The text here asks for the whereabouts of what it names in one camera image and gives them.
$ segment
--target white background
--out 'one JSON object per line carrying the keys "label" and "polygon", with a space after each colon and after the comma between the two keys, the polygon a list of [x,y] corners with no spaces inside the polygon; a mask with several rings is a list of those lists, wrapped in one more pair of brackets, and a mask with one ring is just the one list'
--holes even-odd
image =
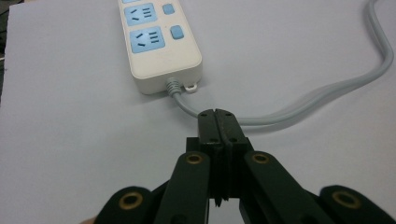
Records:
{"label": "white background", "polygon": [[[379,66],[366,0],[182,0],[204,58],[186,101],[236,116],[276,112]],[[396,48],[396,1],[378,18]],[[42,0],[10,10],[0,108],[0,223],[69,224],[127,186],[155,189],[197,135],[166,93],[130,74],[116,0]],[[396,217],[395,65],[291,122],[245,128],[305,188],[353,188]],[[237,200],[209,223],[242,223]]]}

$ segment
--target outlet socket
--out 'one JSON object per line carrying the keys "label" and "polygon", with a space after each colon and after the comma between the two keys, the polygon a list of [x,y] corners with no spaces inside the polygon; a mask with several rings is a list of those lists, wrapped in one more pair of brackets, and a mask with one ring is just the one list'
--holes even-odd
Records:
{"label": "outlet socket", "polygon": [[141,53],[165,47],[163,33],[161,32],[160,26],[132,31],[129,34],[129,37],[133,53]]}
{"label": "outlet socket", "polygon": [[126,7],[124,13],[128,26],[157,20],[157,13],[155,13],[152,3],[146,3],[135,7]]}

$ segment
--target power cord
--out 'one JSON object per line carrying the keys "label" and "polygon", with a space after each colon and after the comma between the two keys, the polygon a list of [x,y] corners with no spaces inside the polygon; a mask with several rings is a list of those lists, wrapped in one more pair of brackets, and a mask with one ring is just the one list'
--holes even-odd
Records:
{"label": "power cord", "polygon": [[[279,111],[271,115],[266,115],[257,118],[237,118],[240,125],[243,126],[259,126],[259,125],[271,125],[280,123],[289,119],[293,119],[298,115],[303,114],[304,112],[309,111],[315,105],[321,103],[325,98],[344,90],[348,90],[350,88],[360,88],[377,78],[384,75],[389,67],[391,66],[394,58],[393,50],[388,42],[388,39],[382,30],[381,25],[379,24],[378,18],[375,15],[374,9],[374,2],[375,0],[371,0],[368,3],[368,16],[370,24],[373,28],[375,33],[375,37],[378,40],[379,45],[381,46],[382,53],[384,56],[384,61],[382,64],[377,67],[374,71],[366,73],[360,77],[353,77],[344,81],[336,82],[326,86],[323,88],[323,91],[318,93],[317,95],[313,96],[311,99],[307,100],[305,103],[299,105],[296,108],[293,108],[289,111]],[[166,81],[166,87],[168,90],[168,94],[174,98],[177,105],[185,111],[187,114],[198,118],[198,114],[200,113],[199,110],[192,108],[191,106],[187,105],[183,98],[181,97],[181,87],[180,82],[177,78],[170,77]]]}

